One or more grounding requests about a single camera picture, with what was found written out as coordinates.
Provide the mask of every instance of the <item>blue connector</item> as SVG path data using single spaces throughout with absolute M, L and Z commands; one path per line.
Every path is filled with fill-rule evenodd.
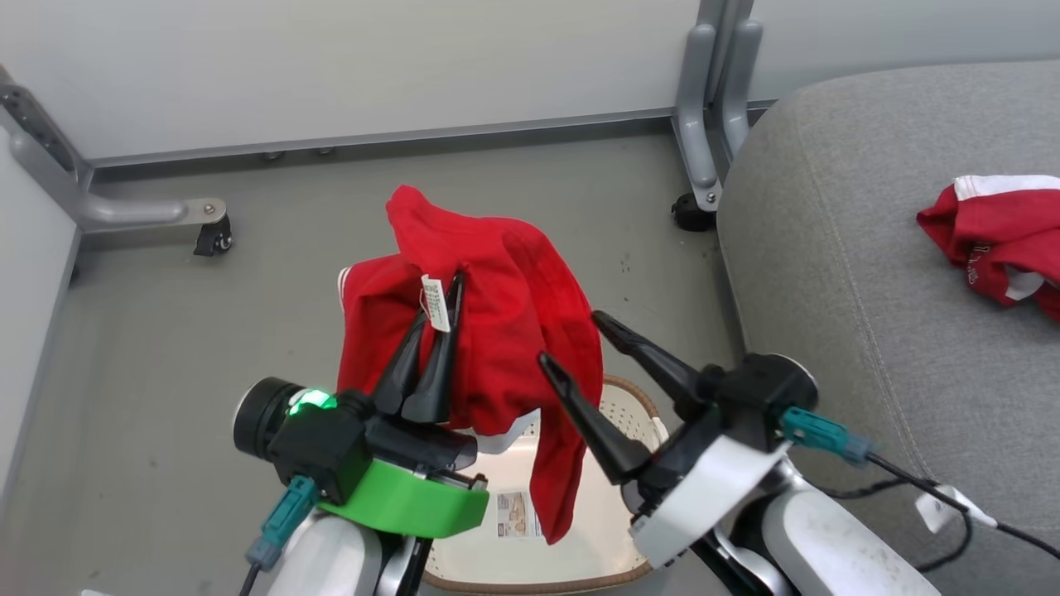
M 283 547 L 295 533 L 295 528 L 310 515 L 313 508 L 320 502 L 317 484 L 305 476 L 295 476 L 287 485 L 280 502 L 272 508 L 265 523 L 262 524 L 262 534 L 247 550 L 247 562 L 258 564 L 263 572 L 272 571 L 276 562 L 283 554 Z
M 854 466 L 864 464 L 872 451 L 872 443 L 864 437 L 851 435 L 843 424 L 800 407 L 788 408 L 780 418 L 780 427 L 789 441 L 834 453 Z

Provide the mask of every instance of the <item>red cloth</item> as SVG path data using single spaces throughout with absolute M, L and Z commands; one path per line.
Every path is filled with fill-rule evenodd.
M 1060 320 L 1060 178 L 961 176 L 917 223 L 972 290 L 1006 306 L 1034 297 Z
M 339 283 L 346 340 L 338 388 L 369 392 L 420 311 L 420 276 L 465 274 L 453 382 L 455 428 L 502 435 L 541 408 L 530 496 L 549 544 L 573 518 L 585 443 L 567 419 L 537 354 L 548 350 L 593 405 L 603 390 L 603 354 L 591 310 L 575 276 L 540 230 L 516 220 L 466 217 L 399 188 L 387 214 L 401 255 L 354 265 Z M 427 326 L 420 362 L 434 341 Z

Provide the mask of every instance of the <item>clothing tag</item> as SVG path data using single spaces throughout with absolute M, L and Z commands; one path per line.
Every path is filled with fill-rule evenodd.
M 497 493 L 497 538 L 501 540 L 545 538 L 533 510 L 530 493 Z
M 423 296 L 427 300 L 427 317 L 430 318 L 430 327 L 442 333 L 448 333 L 452 331 L 449 311 L 445 308 L 445 291 L 442 290 L 441 280 L 430 279 L 424 274 L 420 281 L 423 282 Z
M 935 487 L 935 490 L 968 507 L 968 514 L 975 521 L 989 527 L 997 527 L 996 520 L 984 513 L 982 509 L 976 507 L 975 504 L 961 494 L 959 490 L 951 487 L 950 485 L 939 485 Z M 942 526 L 960 516 L 960 511 L 957 511 L 953 507 L 950 507 L 928 493 L 923 493 L 917 498 L 917 511 L 920 512 L 920 516 L 924 519 L 924 524 L 932 533 L 938 533 L 938 530 L 942 529 Z

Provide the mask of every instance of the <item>white tape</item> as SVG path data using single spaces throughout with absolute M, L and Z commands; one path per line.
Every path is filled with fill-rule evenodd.
M 994 520 L 990 515 L 984 513 L 982 509 L 976 507 L 975 504 L 961 494 L 959 490 L 951 487 L 950 485 L 939 485 L 935 487 L 935 490 L 949 496 L 965 507 L 968 507 L 968 515 L 976 522 L 991 528 L 997 527 L 997 520 Z M 942 529 L 942 527 L 948 523 L 960 516 L 960 511 L 957 511 L 953 507 L 950 507 L 928 493 L 921 494 L 917 498 L 916 505 L 917 511 L 920 512 L 920 516 L 923 518 L 924 524 L 932 533 L 937 533 L 938 530 Z
M 750 494 L 789 448 L 785 441 L 775 452 L 762 453 L 718 437 L 651 516 L 630 528 L 637 550 L 653 568 L 666 565 Z

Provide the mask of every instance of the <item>white cable clip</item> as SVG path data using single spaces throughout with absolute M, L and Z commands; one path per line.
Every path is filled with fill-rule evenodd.
M 976 522 L 990 527 L 997 527 L 997 520 L 983 512 L 970 498 L 960 493 L 959 490 L 950 485 L 939 485 L 935 490 L 968 507 L 968 515 Z M 924 524 L 932 533 L 938 533 L 942 526 L 960 516 L 960 511 L 935 498 L 931 494 L 923 493 L 917 498 L 917 511 L 923 518 Z

